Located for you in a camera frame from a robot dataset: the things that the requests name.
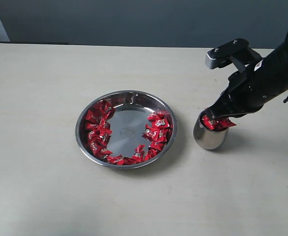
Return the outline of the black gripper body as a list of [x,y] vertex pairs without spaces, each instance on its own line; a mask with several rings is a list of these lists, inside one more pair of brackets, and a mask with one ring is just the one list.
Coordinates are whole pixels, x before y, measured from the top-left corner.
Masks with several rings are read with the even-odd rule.
[[288,60],[262,59],[233,79],[218,100],[207,108],[211,120],[255,113],[288,90]]

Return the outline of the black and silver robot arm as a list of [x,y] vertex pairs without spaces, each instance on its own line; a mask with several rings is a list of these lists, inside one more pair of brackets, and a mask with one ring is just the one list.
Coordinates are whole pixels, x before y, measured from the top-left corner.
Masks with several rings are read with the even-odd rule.
[[288,32],[284,42],[264,58],[247,40],[238,38],[208,51],[205,64],[209,69],[230,64],[237,68],[217,101],[205,109],[211,120],[255,113],[288,90]]

